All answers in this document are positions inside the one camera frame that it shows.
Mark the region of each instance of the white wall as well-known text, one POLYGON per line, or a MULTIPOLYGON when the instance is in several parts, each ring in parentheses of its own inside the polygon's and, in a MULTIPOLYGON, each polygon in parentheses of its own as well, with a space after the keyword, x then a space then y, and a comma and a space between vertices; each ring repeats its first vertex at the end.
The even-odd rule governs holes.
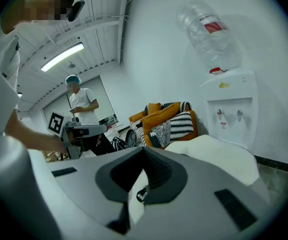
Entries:
POLYGON ((107 68, 101 72, 100 77, 118 120, 125 127, 128 126, 128 118, 145 109, 148 104, 146 96, 122 66, 107 68))
MULTIPOLYGON (((123 65, 148 102, 190 101, 205 118, 199 85, 205 66, 176 24, 190 0, 133 0, 123 65)), ((230 27, 243 67, 256 74, 259 121, 251 152, 288 163, 288 21, 273 0, 204 0, 230 27)))

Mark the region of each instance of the plastic water bottle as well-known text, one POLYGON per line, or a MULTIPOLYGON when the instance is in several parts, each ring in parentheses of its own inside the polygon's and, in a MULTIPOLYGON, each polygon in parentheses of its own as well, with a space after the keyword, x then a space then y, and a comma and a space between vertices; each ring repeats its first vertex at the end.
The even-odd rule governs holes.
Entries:
POLYGON ((192 0, 180 8, 177 17, 209 73, 220 74, 240 66, 242 54, 231 31, 207 3, 192 0))

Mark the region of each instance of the water dispenser tap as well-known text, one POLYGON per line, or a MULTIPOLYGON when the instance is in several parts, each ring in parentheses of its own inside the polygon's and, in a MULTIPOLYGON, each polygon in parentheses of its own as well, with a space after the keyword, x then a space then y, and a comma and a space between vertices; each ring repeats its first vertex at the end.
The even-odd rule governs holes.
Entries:
POLYGON ((243 112, 242 112, 241 109, 237 111, 237 118, 238 118, 238 121, 241 121, 241 120, 242 120, 242 114, 243 114, 243 112))
POLYGON ((223 112, 221 109, 217 110, 217 115, 218 115, 219 120, 221 120, 222 114, 223 114, 223 112))

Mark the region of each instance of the ceiling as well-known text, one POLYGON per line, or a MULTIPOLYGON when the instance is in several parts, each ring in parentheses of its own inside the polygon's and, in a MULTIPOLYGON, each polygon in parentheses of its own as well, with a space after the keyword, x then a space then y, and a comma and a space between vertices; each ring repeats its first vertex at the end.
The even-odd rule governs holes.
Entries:
POLYGON ((30 111, 71 74, 120 63, 127 0, 84 1, 84 8, 72 23, 62 21, 53 26, 25 23, 16 28, 21 60, 17 79, 17 91, 22 93, 19 112, 30 111), (40 70, 52 57, 79 42, 83 43, 83 50, 47 72, 40 70))

